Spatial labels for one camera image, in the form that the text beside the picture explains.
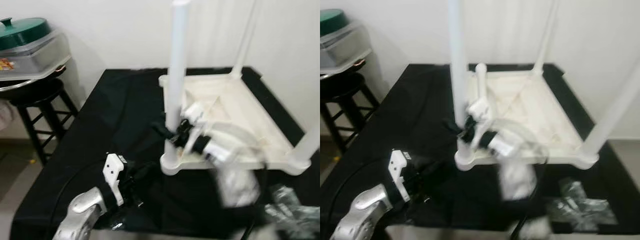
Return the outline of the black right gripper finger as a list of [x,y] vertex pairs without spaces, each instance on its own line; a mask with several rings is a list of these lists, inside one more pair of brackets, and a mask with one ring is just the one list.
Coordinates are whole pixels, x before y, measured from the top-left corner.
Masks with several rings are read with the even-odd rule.
[[466,135],[465,128],[463,126],[461,127],[457,125],[453,120],[444,119],[442,121],[442,124],[450,134],[455,135],[455,137],[457,138],[461,138],[461,137],[464,137],[464,135]]
[[175,141],[175,133],[169,130],[164,123],[152,122],[151,128],[153,128],[153,130],[163,139],[168,140],[169,142]]

